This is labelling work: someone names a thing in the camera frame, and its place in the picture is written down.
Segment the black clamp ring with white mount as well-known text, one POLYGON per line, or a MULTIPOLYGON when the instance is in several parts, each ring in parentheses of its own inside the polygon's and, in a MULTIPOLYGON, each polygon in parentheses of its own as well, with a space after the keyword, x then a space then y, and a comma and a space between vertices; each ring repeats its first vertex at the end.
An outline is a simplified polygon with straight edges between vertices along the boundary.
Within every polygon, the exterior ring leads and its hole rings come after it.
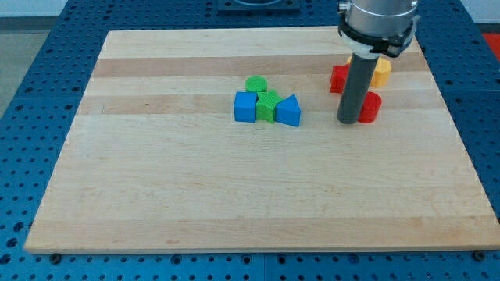
POLYGON ((349 19, 341 16, 338 33, 354 54, 364 59, 380 55, 400 56, 410 45, 416 32, 419 16, 375 16, 368 19, 349 19))

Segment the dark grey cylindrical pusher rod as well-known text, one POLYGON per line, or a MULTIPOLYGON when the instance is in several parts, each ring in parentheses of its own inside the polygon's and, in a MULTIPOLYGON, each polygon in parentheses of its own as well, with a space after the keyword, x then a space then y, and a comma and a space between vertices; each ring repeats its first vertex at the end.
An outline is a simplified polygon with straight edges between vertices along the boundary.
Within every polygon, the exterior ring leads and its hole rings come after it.
POLYGON ((343 124, 358 121, 379 57, 363 58, 355 53, 337 109, 337 120, 343 124))

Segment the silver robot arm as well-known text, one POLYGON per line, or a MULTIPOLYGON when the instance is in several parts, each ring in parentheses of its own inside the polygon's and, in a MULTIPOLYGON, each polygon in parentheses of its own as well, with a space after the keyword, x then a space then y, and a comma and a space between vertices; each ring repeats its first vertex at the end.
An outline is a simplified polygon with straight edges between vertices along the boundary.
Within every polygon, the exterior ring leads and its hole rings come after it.
POLYGON ((337 3, 338 33, 352 50, 347 80, 337 110, 344 124, 360 117, 381 55, 400 56, 410 45, 419 16, 413 0, 347 0, 337 3))

